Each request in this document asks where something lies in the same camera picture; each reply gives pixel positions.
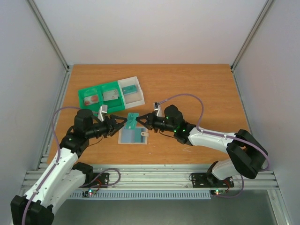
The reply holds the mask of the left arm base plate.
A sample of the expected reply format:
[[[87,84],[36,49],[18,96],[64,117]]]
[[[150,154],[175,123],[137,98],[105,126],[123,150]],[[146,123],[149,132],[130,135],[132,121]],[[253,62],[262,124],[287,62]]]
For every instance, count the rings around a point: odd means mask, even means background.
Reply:
[[[108,172],[100,173],[100,172],[94,172],[91,178],[89,178],[83,185],[81,185],[81,188],[98,188],[103,187],[106,188],[109,184],[109,177],[110,174]]]

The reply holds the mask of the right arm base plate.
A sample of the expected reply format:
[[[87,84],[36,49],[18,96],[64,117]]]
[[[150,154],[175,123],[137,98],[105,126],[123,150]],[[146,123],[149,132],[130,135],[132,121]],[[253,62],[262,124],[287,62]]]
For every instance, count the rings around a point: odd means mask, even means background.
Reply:
[[[204,172],[194,172],[189,175],[193,188],[233,188],[234,182],[232,177],[225,180],[218,180],[211,174]]]

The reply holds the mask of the white card holder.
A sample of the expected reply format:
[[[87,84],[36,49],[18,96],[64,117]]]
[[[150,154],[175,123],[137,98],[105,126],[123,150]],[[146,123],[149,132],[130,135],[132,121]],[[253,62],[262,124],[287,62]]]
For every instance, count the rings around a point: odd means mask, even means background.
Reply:
[[[146,145],[148,137],[148,130],[144,127],[136,127],[135,129],[122,128],[119,131],[118,144]]]

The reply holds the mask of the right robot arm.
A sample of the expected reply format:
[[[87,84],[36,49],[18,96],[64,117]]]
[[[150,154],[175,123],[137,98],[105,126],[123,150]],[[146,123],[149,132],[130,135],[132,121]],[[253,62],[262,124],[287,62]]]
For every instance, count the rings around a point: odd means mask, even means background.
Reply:
[[[255,179],[262,171],[268,156],[267,151],[246,130],[237,133],[222,133],[198,128],[184,120],[183,114],[174,105],[165,108],[164,115],[157,111],[139,116],[136,121],[154,132],[172,132],[181,144],[202,146],[226,153],[229,158],[214,162],[205,174],[209,186],[217,186],[223,180],[241,175]]]

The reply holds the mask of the white cherry-blossom card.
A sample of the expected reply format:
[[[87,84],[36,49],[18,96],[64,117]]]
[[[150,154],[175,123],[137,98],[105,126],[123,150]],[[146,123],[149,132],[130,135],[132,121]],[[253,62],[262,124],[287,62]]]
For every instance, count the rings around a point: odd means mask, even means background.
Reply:
[[[119,97],[119,92],[118,91],[114,91],[114,92],[111,92],[109,94],[109,99],[110,100],[116,100],[116,99],[118,99],[118,97]]]

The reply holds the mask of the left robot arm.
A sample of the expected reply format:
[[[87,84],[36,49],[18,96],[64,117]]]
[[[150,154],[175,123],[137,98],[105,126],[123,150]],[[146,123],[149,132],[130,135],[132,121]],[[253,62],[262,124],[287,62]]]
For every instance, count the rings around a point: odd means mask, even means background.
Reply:
[[[78,162],[89,147],[92,138],[113,136],[127,122],[116,115],[104,112],[96,117],[90,109],[80,109],[74,124],[67,131],[53,160],[23,195],[16,195],[11,203],[14,225],[51,225],[55,214],[69,196],[78,188],[93,184],[94,172],[91,165]]]

